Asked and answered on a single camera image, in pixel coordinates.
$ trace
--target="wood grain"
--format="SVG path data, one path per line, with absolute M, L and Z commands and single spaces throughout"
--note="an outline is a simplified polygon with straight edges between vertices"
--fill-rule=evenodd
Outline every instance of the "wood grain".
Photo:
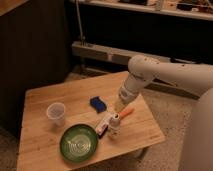
M 77 123 L 95 127 L 106 112 L 97 115 L 89 105 L 89 99 L 100 96 L 108 109 L 113 110 L 118 89 L 127 74 L 108 74 L 29 90 L 26 93 L 17 170 L 73 170 L 162 142 L 164 135 L 140 96 L 131 103 L 134 113 L 122 120 L 118 139 L 112 141 L 105 135 L 92 158 L 80 164 L 67 163 L 62 159 L 59 141 L 63 132 Z M 66 106 L 66 124 L 59 128 L 54 127 L 45 114 L 48 105 L 56 101 Z
M 28 0 L 0 0 L 0 16 L 24 4 Z

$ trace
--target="green plate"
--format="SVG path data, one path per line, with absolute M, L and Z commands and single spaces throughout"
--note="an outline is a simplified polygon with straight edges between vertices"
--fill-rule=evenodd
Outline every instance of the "green plate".
M 82 162 L 89 159 L 98 145 L 95 130 L 86 124 L 77 124 L 68 128 L 62 135 L 60 151 L 65 159 L 71 162 Z

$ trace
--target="white cup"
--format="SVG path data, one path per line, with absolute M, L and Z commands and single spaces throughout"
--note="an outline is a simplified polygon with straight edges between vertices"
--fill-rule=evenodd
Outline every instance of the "white cup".
M 47 108 L 47 117 L 52 120 L 57 126 L 62 126 L 65 123 L 65 105 L 60 102 L 52 103 Z

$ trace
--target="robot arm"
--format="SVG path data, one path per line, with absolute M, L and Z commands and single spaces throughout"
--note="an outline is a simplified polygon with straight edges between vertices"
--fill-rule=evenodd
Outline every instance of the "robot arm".
M 133 101 L 140 90 L 155 78 L 197 96 L 213 87 L 211 65 L 160 62 L 142 55 L 132 57 L 128 64 L 129 76 L 119 90 L 115 110 L 119 112 Z
M 179 171 L 213 170 L 213 66 L 165 63 L 137 55 L 128 67 L 129 76 L 115 104 L 117 112 L 155 78 L 201 96 L 186 130 Z

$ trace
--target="blue sponge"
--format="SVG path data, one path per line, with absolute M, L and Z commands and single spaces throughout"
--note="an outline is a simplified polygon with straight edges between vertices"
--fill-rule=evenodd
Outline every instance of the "blue sponge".
M 91 98 L 90 105 L 95 108 L 97 113 L 103 112 L 107 109 L 106 104 L 99 98 L 99 96 Z

